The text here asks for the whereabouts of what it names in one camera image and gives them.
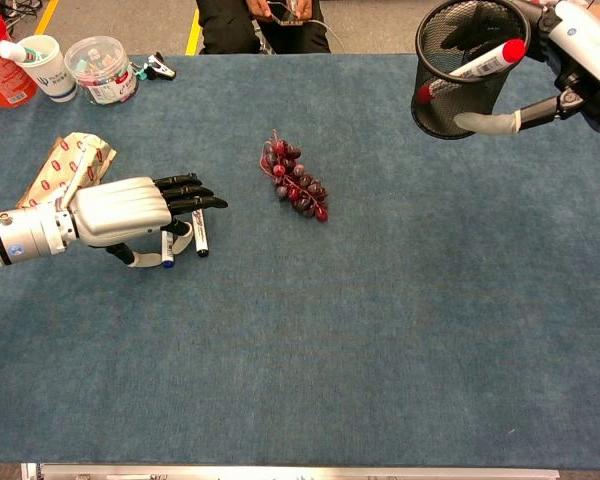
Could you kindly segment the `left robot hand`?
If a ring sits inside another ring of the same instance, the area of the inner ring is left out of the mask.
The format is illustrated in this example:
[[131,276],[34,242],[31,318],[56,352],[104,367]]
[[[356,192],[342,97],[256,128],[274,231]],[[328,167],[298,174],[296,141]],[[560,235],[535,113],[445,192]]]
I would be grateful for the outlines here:
[[[105,250],[130,268],[172,264],[195,234],[195,222],[179,217],[227,206],[194,173],[159,179],[134,177],[81,188],[61,203],[77,239]],[[129,240],[153,233],[161,236],[158,253],[136,252],[127,245]]]

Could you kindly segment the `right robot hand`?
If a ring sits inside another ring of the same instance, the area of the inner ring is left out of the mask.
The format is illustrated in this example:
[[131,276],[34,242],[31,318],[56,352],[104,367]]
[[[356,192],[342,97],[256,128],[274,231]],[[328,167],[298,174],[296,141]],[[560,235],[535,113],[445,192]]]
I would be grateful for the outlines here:
[[517,1],[515,5],[531,27],[527,56],[549,65],[559,95],[510,114],[463,112],[454,123],[466,131],[513,135],[580,113],[600,133],[600,20],[569,1],[552,6]]

